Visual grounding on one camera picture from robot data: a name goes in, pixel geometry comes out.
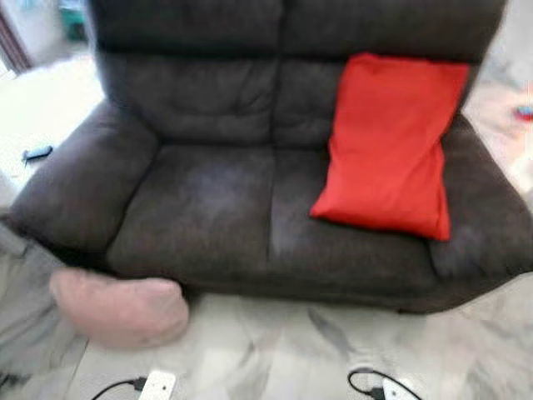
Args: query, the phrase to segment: fabric upholstery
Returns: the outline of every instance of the fabric upholstery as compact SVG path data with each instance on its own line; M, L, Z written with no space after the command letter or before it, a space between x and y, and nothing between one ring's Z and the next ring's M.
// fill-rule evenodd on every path
M344 65L298 59L282 63L272 127L279 148L326 148Z
M515 276L533 268L533 219L464 117L443 137L451 240L431 242L444 279Z
M269 147L165 146L111 246L111 268L184 283L262 268L273 173Z
M39 168L10 218L45 243L101 252L157 148L153 132L104 101Z
M90 30L104 49L191 56L274 53L282 0L91 0Z
M476 67L505 2L88 0L109 100L46 161L10 222L121 278L454 307L532 269L531 218L464 122L444 139L450 243L307 213L346 59Z
M285 54L361 52L479 63L501 0L286 0Z
M99 55L107 95L165 141L265 144L275 63L141 54Z
M426 241L309 218L326 182L326 152L279 150L272 195L272 286L315 293L417 293L436 284Z

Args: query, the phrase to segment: white power adapter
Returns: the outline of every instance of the white power adapter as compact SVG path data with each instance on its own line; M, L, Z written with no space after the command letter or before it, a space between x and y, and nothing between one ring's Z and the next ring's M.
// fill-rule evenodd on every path
M387 377L383 379L383 392L385 400L417 400L412 392Z
M139 400L170 400L176 375L170 372L153 370L148 375Z

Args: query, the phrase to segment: electrical cord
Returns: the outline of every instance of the electrical cord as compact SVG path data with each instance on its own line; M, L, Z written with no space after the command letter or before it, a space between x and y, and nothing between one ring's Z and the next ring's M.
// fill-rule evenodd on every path
M389 380L393 381L396 385L398 385L398 386L404 388L405 390L407 390L407 392L410 395L412 395L413 398L415 398L416 400L422 400L420 396L418 396L416 393L414 393L412 390L410 390L406 385L404 385L401 382L398 382L397 380L395 380L395 378L390 377L386 373L379 372L379 371L376 371L375 369L368 368L368 367L362 367L362 368L354 369L353 371L348 373L348 384L351 386L351 388L353 390L355 390L356 392L358 392L360 394L364 394L365 396L368 396L369 398L372 398L374 400L386 400L385 399L385 392L383 391L383 387L373 387L370 390L362 390L362 389L358 388L354 382L351 381L351 379L353 377L355 377L356 375L362 375L362 374L365 374L365 375L377 375L378 377L389 379Z
M135 390L137 390L138 392L142 392L143 388L144 388L144 384L147 382L147 379L146 377L138 377L137 379L128 379L126 381L120 381L120 382L115 382L111 385L109 385L108 387L105 387L103 390L101 390L95 397L93 397L91 400L97 400L98 398L100 398L105 392L113 389L114 387L116 388L117 386L121 386L121 385L132 385L133 388Z

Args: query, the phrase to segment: sofa armrest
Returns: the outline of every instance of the sofa armrest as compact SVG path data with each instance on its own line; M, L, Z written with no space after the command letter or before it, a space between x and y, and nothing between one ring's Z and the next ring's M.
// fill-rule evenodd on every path
M104 101L35 173L9 220L44 243L101 252L157 149L154 132Z
M533 270L533 218L464 117L442 146L451 240L430 242L436 273L468 279Z

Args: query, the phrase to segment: sofa seat cushion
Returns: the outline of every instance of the sofa seat cushion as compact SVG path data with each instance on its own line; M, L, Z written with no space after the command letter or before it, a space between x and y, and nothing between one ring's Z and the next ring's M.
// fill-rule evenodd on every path
M266 260L273 151L162 147L107 257L118 275L234 282Z
M317 296L409 295L436 285L425 239L309 218L328 163L326 151L277 151L265 279L280 286L307 286Z

